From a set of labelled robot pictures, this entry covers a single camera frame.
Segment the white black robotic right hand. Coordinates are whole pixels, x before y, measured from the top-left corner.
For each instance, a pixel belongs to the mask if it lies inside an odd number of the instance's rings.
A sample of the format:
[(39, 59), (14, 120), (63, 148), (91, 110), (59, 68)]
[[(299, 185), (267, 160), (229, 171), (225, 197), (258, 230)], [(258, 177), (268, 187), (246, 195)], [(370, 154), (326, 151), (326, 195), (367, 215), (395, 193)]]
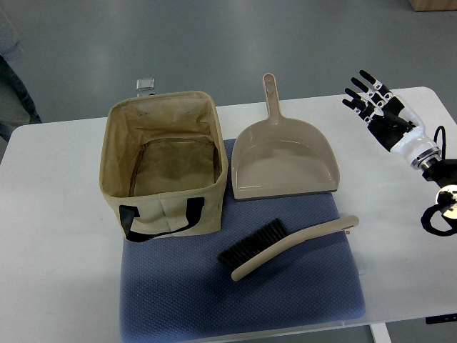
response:
[(402, 156), (414, 169), (425, 170), (442, 160), (437, 143), (426, 135), (426, 127), (417, 113), (401, 97), (367, 71), (363, 78), (351, 78), (360, 92), (345, 89), (344, 99), (367, 125), (368, 131), (387, 151)]

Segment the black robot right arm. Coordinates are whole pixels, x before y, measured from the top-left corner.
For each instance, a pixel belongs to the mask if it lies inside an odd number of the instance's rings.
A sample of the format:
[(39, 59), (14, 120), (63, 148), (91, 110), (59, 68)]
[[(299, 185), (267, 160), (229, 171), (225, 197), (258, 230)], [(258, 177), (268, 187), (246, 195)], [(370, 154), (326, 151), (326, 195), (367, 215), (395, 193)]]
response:
[[(439, 191), (435, 197), (435, 204), (427, 208), (422, 217), (422, 227), (430, 234), (439, 237), (449, 237), (456, 234), (456, 160), (438, 160), (431, 158), (421, 166), (422, 177), (428, 182), (435, 182)], [(449, 226), (446, 231), (435, 228), (431, 220), (439, 213)]]

